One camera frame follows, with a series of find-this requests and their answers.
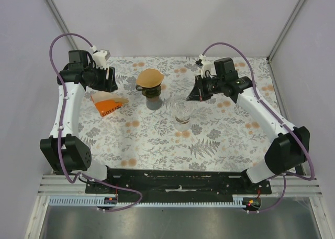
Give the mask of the dark green coffee dripper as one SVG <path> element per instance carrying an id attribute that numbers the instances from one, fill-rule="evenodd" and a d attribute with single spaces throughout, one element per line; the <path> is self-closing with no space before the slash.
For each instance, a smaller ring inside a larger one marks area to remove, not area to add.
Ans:
<path id="1" fill-rule="evenodd" d="M 158 97 L 161 94 L 161 85 L 157 85 L 154 87 L 150 87 L 150 88 L 145 88 L 142 87 L 140 85 L 136 85 L 136 90 L 140 91 L 142 93 L 143 96 L 145 96 L 148 99 L 154 98 L 154 97 Z"/>

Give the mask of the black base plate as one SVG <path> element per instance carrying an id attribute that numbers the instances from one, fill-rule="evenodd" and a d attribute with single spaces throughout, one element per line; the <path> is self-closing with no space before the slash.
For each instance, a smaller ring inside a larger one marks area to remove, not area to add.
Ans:
<path id="1" fill-rule="evenodd" d="M 150 201 L 230 201 L 234 194 L 271 194 L 268 181 L 249 183 L 241 172 L 108 169 L 108 186 L 87 183 L 87 194 L 118 194 L 135 202 L 138 193 Z"/>

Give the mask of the brown paper coffee filter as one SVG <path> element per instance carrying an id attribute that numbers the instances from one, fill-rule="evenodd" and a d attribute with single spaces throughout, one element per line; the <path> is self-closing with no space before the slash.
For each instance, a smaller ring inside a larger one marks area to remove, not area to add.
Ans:
<path id="1" fill-rule="evenodd" d="M 164 75 L 156 69 L 145 69 L 137 78 L 137 85 L 143 88 L 153 88 L 162 83 Z"/>

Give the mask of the glass cup with brown band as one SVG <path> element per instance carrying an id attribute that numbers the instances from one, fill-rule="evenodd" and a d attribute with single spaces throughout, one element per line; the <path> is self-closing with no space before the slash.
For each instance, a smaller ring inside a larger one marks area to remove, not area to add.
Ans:
<path id="1" fill-rule="evenodd" d="M 191 114 L 176 114 L 174 116 L 174 127 L 180 132 L 189 130 L 191 128 L 191 117 Z"/>

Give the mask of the floral tablecloth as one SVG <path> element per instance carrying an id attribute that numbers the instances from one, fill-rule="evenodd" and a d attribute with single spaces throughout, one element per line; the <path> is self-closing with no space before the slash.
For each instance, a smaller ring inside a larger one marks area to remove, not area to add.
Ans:
<path id="1" fill-rule="evenodd" d="M 101 117 L 87 89 L 81 103 L 79 137 L 93 159 L 115 168 L 243 171 L 260 162 L 270 146 L 258 122 L 221 94 L 195 104 L 191 126 L 180 132 L 173 125 L 170 99 L 188 95 L 199 69 L 193 57 L 110 58 L 116 69 L 117 95 L 128 100 Z M 137 91 L 138 75 L 148 68 L 164 75 L 163 105 L 146 107 Z"/>

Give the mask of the orange coffee filter pack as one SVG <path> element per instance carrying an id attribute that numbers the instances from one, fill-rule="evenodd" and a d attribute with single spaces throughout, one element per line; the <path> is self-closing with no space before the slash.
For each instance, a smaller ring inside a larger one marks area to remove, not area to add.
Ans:
<path id="1" fill-rule="evenodd" d="M 129 100 L 115 93 L 98 91 L 91 95 L 91 100 L 94 103 L 101 117 L 106 117 L 129 103 Z"/>

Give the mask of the aluminium frame post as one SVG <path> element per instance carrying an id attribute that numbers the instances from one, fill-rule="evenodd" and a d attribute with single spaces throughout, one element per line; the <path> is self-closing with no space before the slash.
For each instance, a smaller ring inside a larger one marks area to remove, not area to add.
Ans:
<path id="1" fill-rule="evenodd" d="M 266 57 L 268 63 L 271 63 L 274 59 L 278 49 L 280 48 L 282 42 L 284 41 L 286 35 L 288 34 L 290 28 L 292 27 L 293 23 L 295 22 L 297 16 L 299 15 L 300 11 L 302 10 L 304 4 L 307 0 L 298 0 L 291 11 L 286 23 L 284 24 L 279 36 L 277 37 L 269 55 Z"/>
<path id="2" fill-rule="evenodd" d="M 53 19 L 55 20 L 57 26 L 59 27 L 59 29 L 61 30 L 61 33 L 70 33 L 70 30 L 65 22 L 65 20 L 63 19 L 56 3 L 54 0 L 43 0 L 48 8 L 48 10 L 50 11 Z M 73 36 L 65 36 L 63 37 L 66 39 L 67 43 L 70 45 L 71 50 L 78 50 L 78 45 L 75 42 Z"/>

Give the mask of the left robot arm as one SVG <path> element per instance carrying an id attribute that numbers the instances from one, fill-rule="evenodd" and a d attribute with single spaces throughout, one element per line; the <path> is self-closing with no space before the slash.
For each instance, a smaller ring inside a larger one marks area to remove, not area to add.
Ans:
<path id="1" fill-rule="evenodd" d="M 40 141 L 40 149 L 54 172 L 83 173 L 90 180 L 98 179 L 103 193 L 114 190 L 115 180 L 108 176 L 107 166 L 92 158 L 90 148 L 79 138 L 79 114 L 86 88 L 114 92 L 118 89 L 115 69 L 108 65 L 108 50 L 92 48 L 69 51 L 69 62 L 57 77 L 59 101 L 49 138 Z"/>

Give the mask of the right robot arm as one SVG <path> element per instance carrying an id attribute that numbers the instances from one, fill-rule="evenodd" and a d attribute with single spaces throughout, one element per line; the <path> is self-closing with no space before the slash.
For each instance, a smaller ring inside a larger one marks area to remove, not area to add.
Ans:
<path id="1" fill-rule="evenodd" d="M 253 193 L 259 182 L 288 173 L 307 161 L 310 137 L 307 128 L 297 128 L 268 105 L 250 78 L 238 76 L 231 58 L 209 62 L 200 55 L 196 64 L 200 74 L 195 77 L 187 101 L 202 102 L 214 94 L 223 94 L 256 120 L 271 143 L 264 159 L 243 172 L 239 185 L 244 193 Z"/>

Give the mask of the left aluminium frame post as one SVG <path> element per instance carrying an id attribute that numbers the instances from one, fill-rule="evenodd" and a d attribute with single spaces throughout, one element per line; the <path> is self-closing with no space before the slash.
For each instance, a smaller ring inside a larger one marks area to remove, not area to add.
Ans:
<path id="1" fill-rule="evenodd" d="M 57 26 L 59 27 L 59 29 L 61 30 L 61 33 L 70 33 L 70 30 L 65 22 L 65 20 L 63 19 L 56 3 L 54 0 L 43 0 L 48 8 L 48 10 L 50 11 L 53 19 L 55 20 Z M 65 36 L 63 37 L 66 39 L 67 43 L 70 45 L 71 50 L 78 50 L 78 45 L 75 42 L 73 36 Z"/>

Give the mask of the right aluminium frame post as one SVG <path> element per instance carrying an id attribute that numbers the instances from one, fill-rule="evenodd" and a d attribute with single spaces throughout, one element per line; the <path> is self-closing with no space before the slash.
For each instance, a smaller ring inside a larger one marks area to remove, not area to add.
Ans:
<path id="1" fill-rule="evenodd" d="M 286 23 L 284 24 L 279 36 L 277 37 L 269 55 L 266 57 L 268 63 L 271 63 L 274 59 L 278 49 L 280 48 L 282 42 L 284 41 L 286 35 L 288 34 L 290 28 L 292 27 L 293 23 L 295 22 L 297 16 L 299 15 L 300 11 L 302 10 L 304 4 L 307 0 L 298 0 L 291 11 Z"/>

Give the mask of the clear glass carafe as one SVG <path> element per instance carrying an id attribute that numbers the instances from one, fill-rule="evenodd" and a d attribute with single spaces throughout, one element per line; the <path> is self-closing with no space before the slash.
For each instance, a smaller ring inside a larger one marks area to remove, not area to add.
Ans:
<path id="1" fill-rule="evenodd" d="M 177 122 L 188 121 L 195 109 L 195 103 L 187 101 L 184 96 L 174 96 L 170 99 L 169 107 Z"/>

